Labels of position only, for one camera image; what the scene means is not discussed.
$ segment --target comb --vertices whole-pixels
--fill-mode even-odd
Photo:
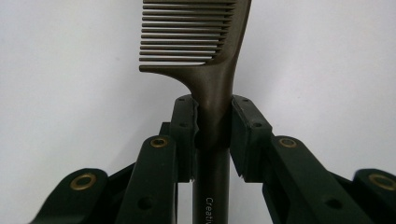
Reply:
[[[250,2],[143,1],[139,70],[179,80],[199,105],[193,183],[196,224],[225,224],[228,219],[233,76]]]

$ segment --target white wall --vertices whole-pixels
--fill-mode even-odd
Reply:
[[[66,175],[135,161],[187,89],[138,71],[141,1],[0,2],[0,222],[27,223]],[[252,3],[234,93],[329,170],[396,174],[396,2]],[[191,223],[181,185],[179,223]],[[271,223],[233,172],[230,223]]]

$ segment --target comb teeth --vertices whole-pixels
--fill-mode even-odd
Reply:
[[[236,0],[144,0],[140,62],[207,63],[221,51]]]

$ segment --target brass grommet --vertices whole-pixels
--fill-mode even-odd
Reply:
[[[369,175],[370,181],[381,189],[396,190],[396,182],[389,177],[380,174]]]
[[[168,140],[164,137],[156,137],[150,142],[152,147],[166,147],[168,145]]]
[[[297,147],[297,143],[289,138],[281,138],[279,140],[279,144],[282,145],[283,147]]]
[[[84,183],[84,184],[79,184],[78,181],[87,178],[89,179],[88,183]],[[70,183],[70,188],[73,190],[84,190],[84,189],[88,189],[90,187],[92,187],[96,182],[96,175],[93,175],[91,173],[87,173],[87,174],[83,174],[83,175],[79,175],[78,177],[76,177],[71,183]]]

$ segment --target clamp jaw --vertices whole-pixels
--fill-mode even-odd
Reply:
[[[171,122],[143,143],[136,163],[112,176],[97,169],[68,175],[32,224],[177,223],[177,183],[195,176],[196,110],[189,95],[179,97]],[[245,182],[262,183],[274,223],[396,220],[395,175],[365,169],[349,181],[332,174],[298,139],[274,136],[257,107],[236,95],[230,151]]]

